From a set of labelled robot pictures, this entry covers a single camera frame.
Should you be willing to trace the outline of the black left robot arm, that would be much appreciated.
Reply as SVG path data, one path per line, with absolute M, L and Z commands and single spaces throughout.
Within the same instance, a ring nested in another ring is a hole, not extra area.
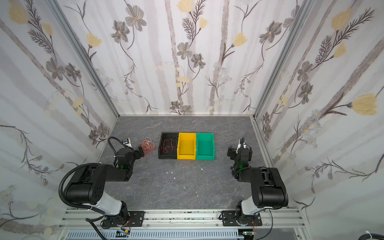
M 114 153 L 111 165 L 88 163 L 70 170 L 59 183 L 58 194 L 62 202 L 72 208 L 91 210 L 101 214 L 97 219 L 87 219 L 92 226 L 101 221 L 104 229 L 125 226 L 132 221 L 127 204 L 105 192 L 106 182 L 128 182 L 133 174 L 135 161 L 145 156 L 142 146 L 132 147 L 130 139 L 108 137 Z

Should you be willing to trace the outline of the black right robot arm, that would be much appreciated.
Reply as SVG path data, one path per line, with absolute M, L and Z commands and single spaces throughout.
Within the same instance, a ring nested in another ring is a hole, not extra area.
M 252 148 L 229 147 L 227 156 L 234 161 L 232 176 L 238 182 L 251 184 L 251 196 L 239 201 L 234 211 L 222 211 L 219 220 L 224 227 L 262 226 L 260 213 L 287 207 L 289 197 L 276 168 L 251 167 Z

